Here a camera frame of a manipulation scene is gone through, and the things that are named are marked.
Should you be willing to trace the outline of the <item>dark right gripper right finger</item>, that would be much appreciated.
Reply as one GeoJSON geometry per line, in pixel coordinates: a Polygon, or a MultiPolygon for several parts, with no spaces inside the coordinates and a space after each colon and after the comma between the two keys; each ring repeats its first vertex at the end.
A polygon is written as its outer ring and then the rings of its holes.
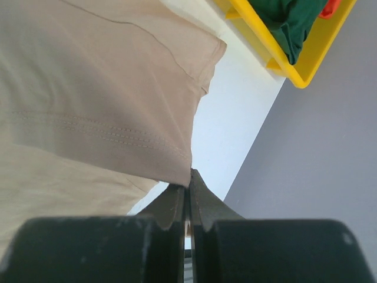
{"type": "Polygon", "coordinates": [[[333,219],[245,219],[191,171],[195,282],[370,282],[351,230],[333,219]]]}

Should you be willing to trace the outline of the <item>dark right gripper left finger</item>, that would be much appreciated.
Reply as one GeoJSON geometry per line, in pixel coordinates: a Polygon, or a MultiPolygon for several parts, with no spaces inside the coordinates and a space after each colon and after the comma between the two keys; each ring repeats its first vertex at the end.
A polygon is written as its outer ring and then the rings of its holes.
{"type": "Polygon", "coordinates": [[[29,219],[1,259],[1,281],[182,282],[184,196],[170,185],[134,216],[29,219]]]}

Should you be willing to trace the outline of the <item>beige t shirt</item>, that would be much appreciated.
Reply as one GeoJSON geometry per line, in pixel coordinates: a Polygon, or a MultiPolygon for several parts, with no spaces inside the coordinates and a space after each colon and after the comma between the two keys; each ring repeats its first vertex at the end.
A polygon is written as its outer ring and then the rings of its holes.
{"type": "Polygon", "coordinates": [[[125,215],[187,187],[227,45],[161,1],[1,2],[1,252],[41,216],[125,215]]]}

